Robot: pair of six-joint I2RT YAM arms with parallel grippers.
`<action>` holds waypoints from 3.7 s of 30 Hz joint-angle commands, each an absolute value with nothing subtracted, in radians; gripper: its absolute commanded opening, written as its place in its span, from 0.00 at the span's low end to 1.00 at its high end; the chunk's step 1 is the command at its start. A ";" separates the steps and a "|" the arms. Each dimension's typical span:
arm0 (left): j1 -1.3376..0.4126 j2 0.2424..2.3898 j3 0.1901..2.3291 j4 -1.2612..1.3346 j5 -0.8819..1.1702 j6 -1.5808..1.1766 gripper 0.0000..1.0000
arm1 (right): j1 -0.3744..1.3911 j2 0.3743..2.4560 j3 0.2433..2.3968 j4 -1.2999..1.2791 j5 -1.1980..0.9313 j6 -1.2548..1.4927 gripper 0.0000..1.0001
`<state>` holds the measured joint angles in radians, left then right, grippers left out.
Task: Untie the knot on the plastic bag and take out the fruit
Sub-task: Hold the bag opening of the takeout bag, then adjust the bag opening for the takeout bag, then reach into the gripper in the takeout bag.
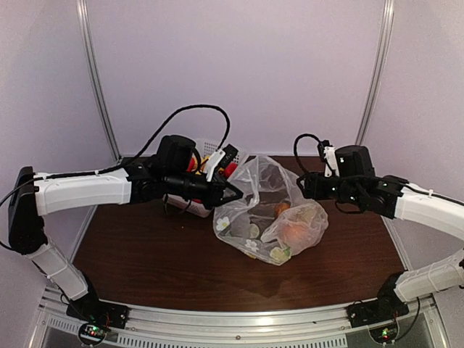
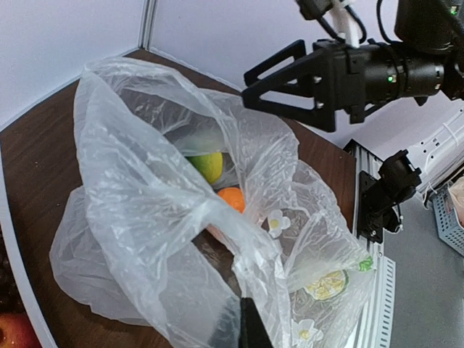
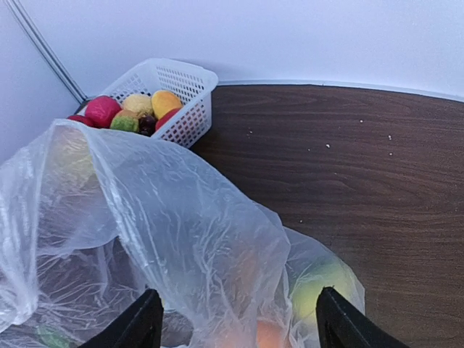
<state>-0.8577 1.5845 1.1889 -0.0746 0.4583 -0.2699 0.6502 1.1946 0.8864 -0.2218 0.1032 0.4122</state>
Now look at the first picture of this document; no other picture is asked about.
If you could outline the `clear printed plastic bag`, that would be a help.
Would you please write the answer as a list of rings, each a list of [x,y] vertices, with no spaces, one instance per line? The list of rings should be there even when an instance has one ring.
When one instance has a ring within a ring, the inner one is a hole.
[[[280,266],[316,246],[328,228],[328,214],[313,199],[305,199],[296,185],[297,174],[270,157],[257,156],[236,169],[229,181],[244,196],[214,209],[213,231],[218,239],[247,256]],[[275,217],[274,208],[291,208]],[[310,245],[293,250],[281,240],[286,224],[306,225]]]

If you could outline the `orange fruit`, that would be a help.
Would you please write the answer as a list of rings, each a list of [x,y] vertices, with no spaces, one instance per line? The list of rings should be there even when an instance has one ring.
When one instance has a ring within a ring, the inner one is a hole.
[[[306,225],[286,224],[281,232],[281,240],[293,250],[307,248],[310,245],[309,229]]]

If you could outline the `pink fruit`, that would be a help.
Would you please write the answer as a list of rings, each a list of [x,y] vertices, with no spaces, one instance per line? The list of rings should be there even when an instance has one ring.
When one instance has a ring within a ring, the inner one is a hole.
[[[195,173],[199,167],[199,157],[195,154],[191,157],[190,162],[187,167],[189,173]]]

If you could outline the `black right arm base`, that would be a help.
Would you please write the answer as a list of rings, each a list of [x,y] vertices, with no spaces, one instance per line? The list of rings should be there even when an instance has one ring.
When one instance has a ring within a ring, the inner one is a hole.
[[[394,292],[396,281],[402,272],[390,275],[377,297],[372,300],[357,300],[347,307],[347,317],[352,328],[372,326],[370,337],[377,344],[393,344],[399,338],[399,317],[407,315],[409,308]]]

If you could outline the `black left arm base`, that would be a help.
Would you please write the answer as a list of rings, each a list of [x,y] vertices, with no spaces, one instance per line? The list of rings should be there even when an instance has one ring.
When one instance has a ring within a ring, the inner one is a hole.
[[[83,274],[88,292],[73,300],[62,293],[67,301],[66,314],[82,320],[78,329],[78,339],[85,347],[101,344],[112,332],[111,328],[124,329],[128,321],[129,307],[100,300],[94,285]]]

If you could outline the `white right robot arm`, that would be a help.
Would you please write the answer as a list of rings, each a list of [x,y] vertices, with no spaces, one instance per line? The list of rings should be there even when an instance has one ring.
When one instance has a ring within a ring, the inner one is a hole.
[[[322,172],[307,168],[297,179],[306,199],[348,205],[353,214],[383,218],[411,267],[390,276],[371,312],[386,320],[399,304],[463,286],[463,203],[394,175],[377,176],[364,146],[318,147]]]

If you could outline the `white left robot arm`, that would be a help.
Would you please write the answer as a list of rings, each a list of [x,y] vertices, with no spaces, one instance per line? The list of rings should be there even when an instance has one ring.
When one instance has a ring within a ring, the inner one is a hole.
[[[7,249],[27,257],[76,302],[76,310],[87,321],[96,322],[104,316],[104,305],[91,282],[47,235],[46,217],[169,196],[198,200],[211,210],[243,196],[224,174],[238,155],[239,150],[229,144],[201,158],[195,141],[171,135],[162,138],[152,156],[130,158],[106,170],[51,174],[23,167],[5,198],[9,202]]]

